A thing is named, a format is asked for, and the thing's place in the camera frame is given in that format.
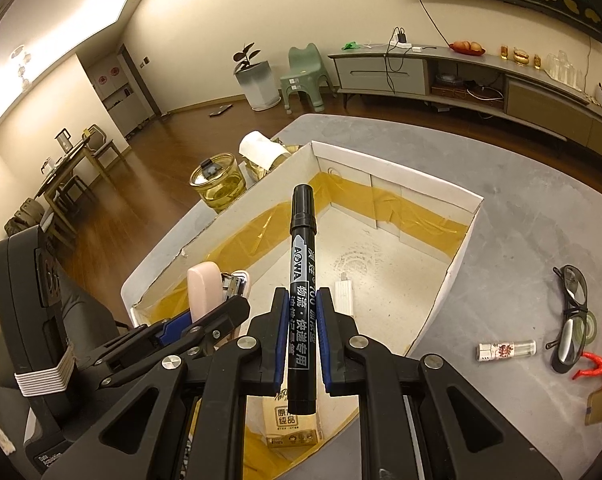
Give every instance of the gray table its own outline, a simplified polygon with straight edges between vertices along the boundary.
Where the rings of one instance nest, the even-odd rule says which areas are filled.
[[[409,124],[305,115],[279,137],[288,144],[320,140],[379,156],[485,198],[450,295],[411,356],[443,355],[564,480],[578,479],[602,449],[602,424],[584,425],[586,399],[602,380],[556,374],[543,346],[561,324],[562,295],[552,267],[569,263],[584,273],[598,320],[599,336],[588,350],[602,354],[602,195],[516,153]],[[198,203],[187,223],[203,219],[207,209]],[[183,240],[177,243],[172,234],[178,252]],[[126,304],[140,298],[151,276],[174,257],[161,244],[124,284]],[[538,345],[532,358],[476,362],[478,342],[526,339]],[[581,366],[589,364],[583,360]],[[360,478],[359,446],[355,422],[287,478]]]

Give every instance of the glass jar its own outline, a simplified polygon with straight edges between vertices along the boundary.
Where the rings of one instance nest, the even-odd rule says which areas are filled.
[[[190,176],[190,185],[217,213],[230,207],[246,189],[243,173],[232,153],[221,153],[201,162]]]

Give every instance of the dining table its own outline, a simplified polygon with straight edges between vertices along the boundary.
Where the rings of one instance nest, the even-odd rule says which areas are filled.
[[[70,173],[76,168],[76,165],[86,158],[103,177],[103,179],[111,186],[114,186],[110,176],[108,176],[108,173],[104,168],[104,165],[102,165],[99,159],[92,154],[92,150],[88,146],[90,137],[91,135],[82,137],[81,140],[79,140],[72,147],[72,149],[69,150],[69,152],[65,153],[63,157],[57,160],[54,168],[52,168],[52,170],[43,179],[43,182],[41,183],[41,186],[35,195],[35,198],[43,196],[46,202],[48,202],[50,205],[50,208],[54,211],[55,215],[57,215],[57,218],[64,222],[74,234],[76,234],[76,229],[70,223],[65,213],[63,213],[58,203],[55,202],[55,195],[57,189],[59,189],[59,187],[65,183],[68,175],[70,175]]]

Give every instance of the black glasses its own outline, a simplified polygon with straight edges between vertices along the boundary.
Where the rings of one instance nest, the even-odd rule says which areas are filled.
[[[556,348],[552,356],[552,368],[564,374],[583,354],[588,332],[588,284],[583,273],[574,266],[566,265],[552,270],[561,278],[565,306],[559,338],[545,345],[545,349]]]

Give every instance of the gray flower pot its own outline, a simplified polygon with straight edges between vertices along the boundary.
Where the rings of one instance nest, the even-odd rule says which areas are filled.
[[[272,70],[267,61],[262,61],[246,70],[237,72],[236,80],[248,99],[252,110],[260,112],[276,106],[281,101],[281,95],[274,83]]]

